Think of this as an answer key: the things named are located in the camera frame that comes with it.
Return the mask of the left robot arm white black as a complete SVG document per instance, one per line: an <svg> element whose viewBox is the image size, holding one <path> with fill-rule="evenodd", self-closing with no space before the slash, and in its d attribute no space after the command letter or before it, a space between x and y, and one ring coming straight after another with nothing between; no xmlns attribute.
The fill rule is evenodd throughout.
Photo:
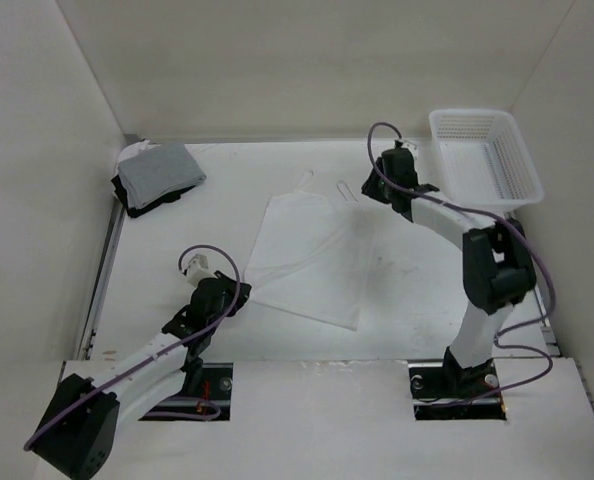
<svg viewBox="0 0 594 480"><path fill-rule="evenodd" d="M199 274L183 306L144 347L96 378L71 374L57 386L24 448L70 479L91 479L116 434L174 394L201 387L201 355L217 326L241 309L252 287L220 271Z"/></svg>

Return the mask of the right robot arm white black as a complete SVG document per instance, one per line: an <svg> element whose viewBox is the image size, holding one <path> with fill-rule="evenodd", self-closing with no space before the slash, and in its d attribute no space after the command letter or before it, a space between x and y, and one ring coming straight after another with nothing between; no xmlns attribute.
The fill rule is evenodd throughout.
<svg viewBox="0 0 594 480"><path fill-rule="evenodd" d="M521 224L449 207L437 187L418 181L413 154L400 140L376 159L361 192L461 251L468 305L446 349L440 380L448 393L466 394L485 377L493 341L536 284L531 256L517 239L523 234Z"/></svg>

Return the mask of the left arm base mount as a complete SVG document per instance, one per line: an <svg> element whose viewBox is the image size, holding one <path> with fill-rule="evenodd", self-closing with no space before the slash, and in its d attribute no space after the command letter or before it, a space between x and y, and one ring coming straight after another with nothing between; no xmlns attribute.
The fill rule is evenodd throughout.
<svg viewBox="0 0 594 480"><path fill-rule="evenodd" d="M203 363L186 373L181 389L141 418L141 421L229 421L233 363Z"/></svg>

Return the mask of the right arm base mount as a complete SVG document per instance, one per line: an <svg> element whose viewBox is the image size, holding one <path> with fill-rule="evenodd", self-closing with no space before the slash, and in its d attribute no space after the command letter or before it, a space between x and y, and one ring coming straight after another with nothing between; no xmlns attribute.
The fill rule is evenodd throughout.
<svg viewBox="0 0 594 480"><path fill-rule="evenodd" d="M418 421L506 420L500 393L474 400L499 386L492 362L460 381L453 381L441 362L412 363L408 373Z"/></svg>

